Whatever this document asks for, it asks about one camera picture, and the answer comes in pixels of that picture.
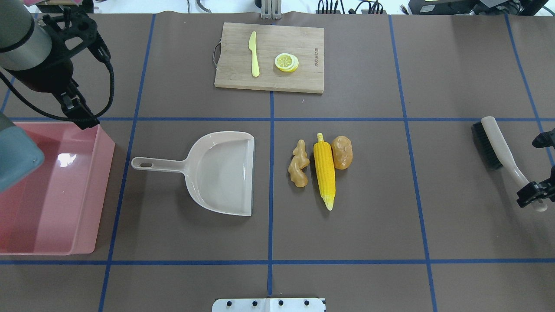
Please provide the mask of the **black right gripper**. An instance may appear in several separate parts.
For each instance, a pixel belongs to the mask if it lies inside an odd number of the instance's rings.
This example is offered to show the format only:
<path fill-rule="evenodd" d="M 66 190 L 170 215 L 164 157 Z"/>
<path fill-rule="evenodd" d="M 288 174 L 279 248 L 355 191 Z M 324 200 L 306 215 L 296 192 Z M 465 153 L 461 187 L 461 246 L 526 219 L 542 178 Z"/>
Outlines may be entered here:
<path fill-rule="evenodd" d="M 544 193 L 555 193 L 555 167 L 551 168 L 550 177 L 543 182 L 529 182 L 517 192 L 517 204 L 524 208 L 529 204 L 533 208 L 547 208 L 547 204 L 543 201 Z"/>

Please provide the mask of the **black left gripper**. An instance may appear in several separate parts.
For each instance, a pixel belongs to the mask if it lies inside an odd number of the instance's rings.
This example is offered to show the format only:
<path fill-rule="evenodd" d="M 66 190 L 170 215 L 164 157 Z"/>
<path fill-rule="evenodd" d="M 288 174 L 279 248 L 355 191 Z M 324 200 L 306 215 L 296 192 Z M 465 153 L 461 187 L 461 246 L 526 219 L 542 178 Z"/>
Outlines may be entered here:
<path fill-rule="evenodd" d="M 94 114 L 81 93 L 76 91 L 73 73 L 72 61 L 43 61 L 22 70 L 22 82 L 33 91 L 53 94 L 61 104 L 63 114 L 81 130 L 93 128 Z"/>

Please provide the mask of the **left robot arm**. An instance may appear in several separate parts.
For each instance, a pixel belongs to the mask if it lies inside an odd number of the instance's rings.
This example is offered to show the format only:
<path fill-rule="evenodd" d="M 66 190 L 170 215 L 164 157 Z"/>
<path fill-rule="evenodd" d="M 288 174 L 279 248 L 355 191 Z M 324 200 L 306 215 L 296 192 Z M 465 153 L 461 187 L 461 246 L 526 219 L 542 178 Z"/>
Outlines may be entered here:
<path fill-rule="evenodd" d="M 98 114 L 86 105 L 73 79 L 71 58 L 89 49 L 107 66 L 110 87 L 114 87 L 110 53 L 97 32 L 97 24 L 86 13 L 66 6 L 63 16 L 45 15 L 35 19 L 20 0 L 1 2 L 1 68 L 29 89 L 52 94 L 63 116 L 43 112 L 1 75 L 1 81 L 25 105 L 45 117 L 75 123 L 85 130 L 99 124 Z"/>

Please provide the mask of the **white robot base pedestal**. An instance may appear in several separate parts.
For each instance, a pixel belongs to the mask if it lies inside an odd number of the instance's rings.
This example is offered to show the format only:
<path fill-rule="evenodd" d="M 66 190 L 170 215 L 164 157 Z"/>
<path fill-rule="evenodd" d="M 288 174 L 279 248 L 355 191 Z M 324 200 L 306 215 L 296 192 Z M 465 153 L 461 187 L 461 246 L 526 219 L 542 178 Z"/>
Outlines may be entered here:
<path fill-rule="evenodd" d="M 241 298 L 217 299 L 212 312 L 325 312 L 320 298 Z"/>

